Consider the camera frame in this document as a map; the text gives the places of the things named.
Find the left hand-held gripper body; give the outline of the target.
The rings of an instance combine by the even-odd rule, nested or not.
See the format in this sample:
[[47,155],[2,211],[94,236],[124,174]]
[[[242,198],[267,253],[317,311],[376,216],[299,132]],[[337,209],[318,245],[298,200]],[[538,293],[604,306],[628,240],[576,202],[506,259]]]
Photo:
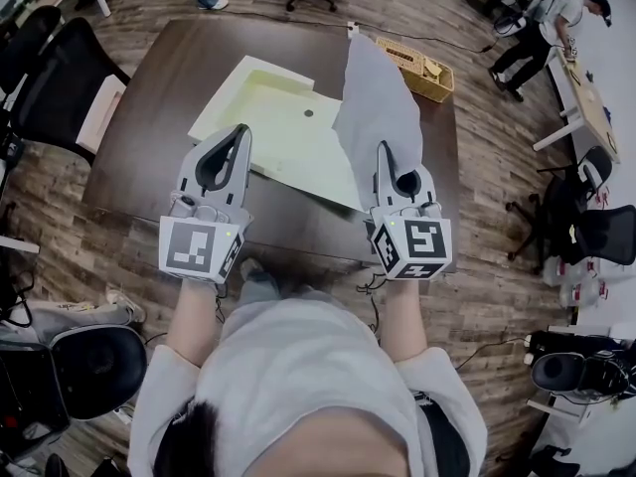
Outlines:
[[244,244],[253,216],[243,207],[247,180],[207,191],[183,179],[160,218],[159,268],[180,278],[223,284]]

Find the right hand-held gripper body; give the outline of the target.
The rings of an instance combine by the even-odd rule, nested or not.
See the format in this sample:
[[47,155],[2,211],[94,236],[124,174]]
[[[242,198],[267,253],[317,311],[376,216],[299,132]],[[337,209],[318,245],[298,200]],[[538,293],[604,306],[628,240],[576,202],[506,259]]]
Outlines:
[[451,222],[437,202],[371,208],[372,247],[388,280],[431,280],[452,261]]

